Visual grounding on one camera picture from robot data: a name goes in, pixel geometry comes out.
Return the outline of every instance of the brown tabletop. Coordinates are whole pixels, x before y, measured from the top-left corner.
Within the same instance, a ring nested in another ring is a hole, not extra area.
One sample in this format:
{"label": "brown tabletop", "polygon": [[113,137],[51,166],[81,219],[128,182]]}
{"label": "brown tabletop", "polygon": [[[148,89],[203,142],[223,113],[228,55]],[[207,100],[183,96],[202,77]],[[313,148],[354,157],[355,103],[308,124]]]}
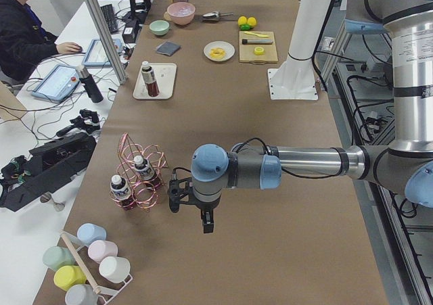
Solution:
{"label": "brown tabletop", "polygon": [[[267,69],[275,64],[239,63],[237,17],[254,16],[257,31],[273,31],[279,66],[285,59],[297,0],[190,0],[195,20],[171,24],[162,38],[145,25],[104,124],[65,230],[84,222],[103,226],[131,262],[133,281],[112,304],[387,304],[363,217],[349,178],[297,179],[284,175],[274,190],[224,190],[214,211],[215,231],[202,233],[200,212],[168,209],[166,187],[149,212],[124,211],[110,200],[109,181],[118,165],[122,133],[157,144],[170,167],[190,167],[200,145],[225,149],[251,137],[269,145],[335,147],[340,140],[327,95],[318,101],[271,101]],[[168,2],[156,0],[146,24],[161,19]],[[206,12],[232,11],[233,20],[204,24]],[[172,57],[155,48],[180,44]],[[215,63],[203,54],[211,41],[236,48]],[[143,60],[177,65],[173,96],[164,101],[132,97]],[[164,173],[168,182],[169,171]],[[97,272],[94,263],[91,270]],[[35,304],[62,304],[64,291],[48,271]],[[102,285],[109,285],[101,277]]]}

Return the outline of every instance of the yellow knife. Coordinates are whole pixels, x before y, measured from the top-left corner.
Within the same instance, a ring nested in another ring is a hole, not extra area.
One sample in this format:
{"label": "yellow knife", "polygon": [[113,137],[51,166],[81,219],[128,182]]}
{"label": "yellow knife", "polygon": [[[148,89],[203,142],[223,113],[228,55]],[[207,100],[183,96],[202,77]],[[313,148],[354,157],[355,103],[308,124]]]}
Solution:
{"label": "yellow knife", "polygon": [[255,33],[255,32],[251,32],[251,31],[244,31],[245,34],[251,34],[252,36],[258,36],[260,38],[269,38],[269,36],[267,34],[260,34],[260,33]]}

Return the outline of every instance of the bottle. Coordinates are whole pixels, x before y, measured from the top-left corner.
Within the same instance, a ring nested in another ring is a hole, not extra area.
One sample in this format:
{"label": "bottle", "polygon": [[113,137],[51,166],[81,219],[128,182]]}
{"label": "bottle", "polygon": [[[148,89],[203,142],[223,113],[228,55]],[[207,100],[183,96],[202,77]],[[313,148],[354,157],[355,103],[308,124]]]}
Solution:
{"label": "bottle", "polygon": [[75,70],[78,74],[80,82],[84,86],[84,90],[86,90],[87,95],[90,97],[90,100],[92,100],[93,103],[98,103],[104,100],[101,91],[98,89],[93,76],[89,74],[86,66],[78,65]]}
{"label": "bottle", "polygon": [[125,178],[117,174],[113,175],[110,188],[117,204],[122,206],[123,209],[129,210],[137,205],[133,196],[133,190],[129,187]]}
{"label": "bottle", "polygon": [[137,155],[134,157],[134,167],[142,181],[151,183],[151,185],[147,185],[148,187],[157,189],[161,186],[161,179],[158,173],[156,173],[150,162],[143,156]]}
{"label": "bottle", "polygon": [[154,69],[149,65],[149,62],[141,64],[141,75],[146,85],[147,94],[151,97],[156,97],[160,94],[158,83],[156,82]]}

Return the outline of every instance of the cup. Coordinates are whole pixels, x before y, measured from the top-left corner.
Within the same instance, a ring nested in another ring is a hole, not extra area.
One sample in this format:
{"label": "cup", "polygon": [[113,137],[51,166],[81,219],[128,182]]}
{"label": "cup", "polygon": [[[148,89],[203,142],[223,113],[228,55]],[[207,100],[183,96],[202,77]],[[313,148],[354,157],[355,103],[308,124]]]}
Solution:
{"label": "cup", "polygon": [[79,266],[63,266],[54,275],[54,285],[64,291],[68,291],[73,285],[83,284],[86,280]]}
{"label": "cup", "polygon": [[120,256],[108,256],[101,261],[99,273],[112,283],[121,283],[129,275],[131,264],[128,259]]}
{"label": "cup", "polygon": [[73,285],[65,296],[66,305],[96,305],[97,295],[90,285]]}
{"label": "cup", "polygon": [[52,246],[43,254],[42,262],[45,266],[56,272],[63,266],[74,265],[75,259],[68,249]]}
{"label": "cup", "polygon": [[94,241],[87,250],[87,254],[90,259],[96,263],[101,261],[108,256],[117,256],[118,248],[114,242],[111,241]]}
{"label": "cup", "polygon": [[92,242],[97,241],[98,239],[106,239],[107,232],[103,227],[87,222],[80,226],[76,236],[86,246],[89,246]]}

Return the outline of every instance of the bowl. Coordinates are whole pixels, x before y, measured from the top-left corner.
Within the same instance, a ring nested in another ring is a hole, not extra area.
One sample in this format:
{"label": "bowl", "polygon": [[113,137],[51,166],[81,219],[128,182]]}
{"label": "bowl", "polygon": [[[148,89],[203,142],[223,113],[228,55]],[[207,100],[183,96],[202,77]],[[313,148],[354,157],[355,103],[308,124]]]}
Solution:
{"label": "bowl", "polygon": [[164,20],[156,20],[149,25],[150,31],[156,36],[163,36],[168,32],[169,28],[170,24]]}
{"label": "bowl", "polygon": [[188,2],[177,2],[170,4],[167,13],[170,19],[179,26],[189,24],[194,18],[196,7]]}

